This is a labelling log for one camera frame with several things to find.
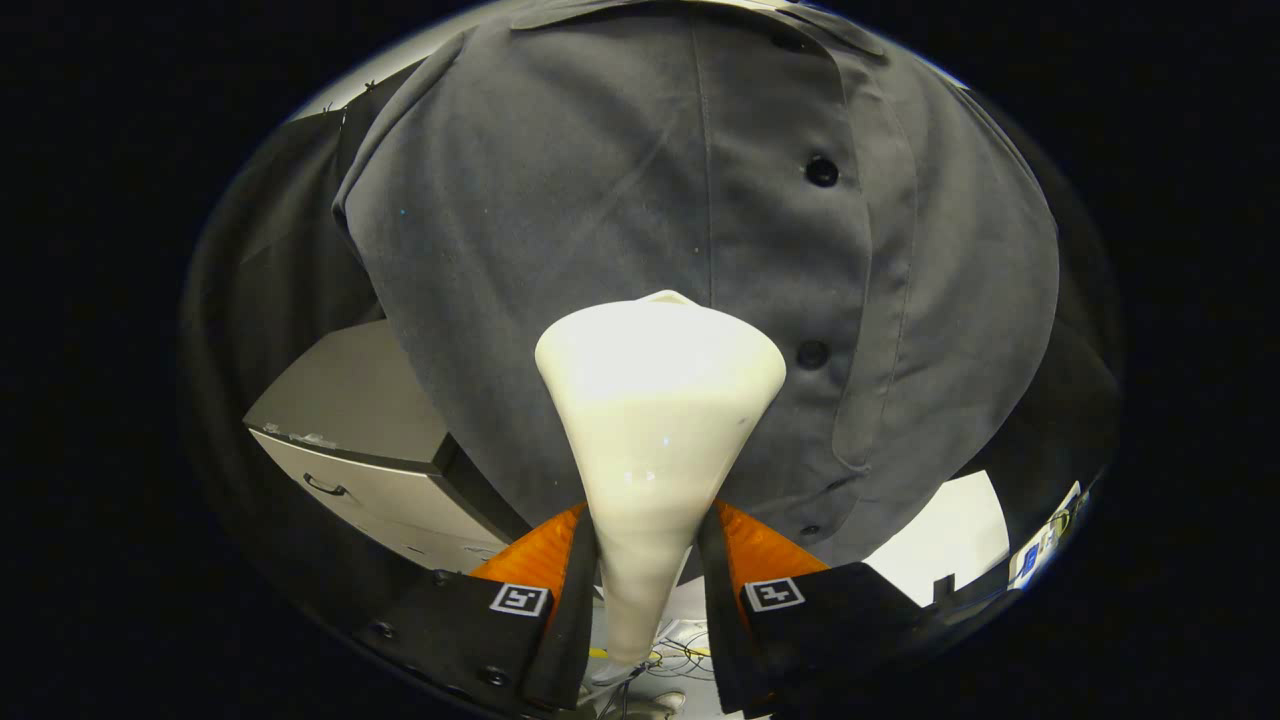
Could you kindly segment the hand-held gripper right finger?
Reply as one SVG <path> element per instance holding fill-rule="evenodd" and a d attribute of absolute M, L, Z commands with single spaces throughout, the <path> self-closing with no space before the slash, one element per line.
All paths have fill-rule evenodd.
<path fill-rule="evenodd" d="M 945 643 L 936 607 L 863 562 L 826 566 L 724 501 L 707 512 L 698 552 L 727 714 L 836 714 Z"/>

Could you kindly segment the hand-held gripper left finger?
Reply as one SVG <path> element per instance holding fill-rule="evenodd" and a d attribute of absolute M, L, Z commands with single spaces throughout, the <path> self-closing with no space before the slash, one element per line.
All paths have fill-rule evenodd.
<path fill-rule="evenodd" d="M 589 660 L 598 559 L 579 503 L 472 571 L 429 571 L 355 641 L 474 716 L 570 711 Z"/>

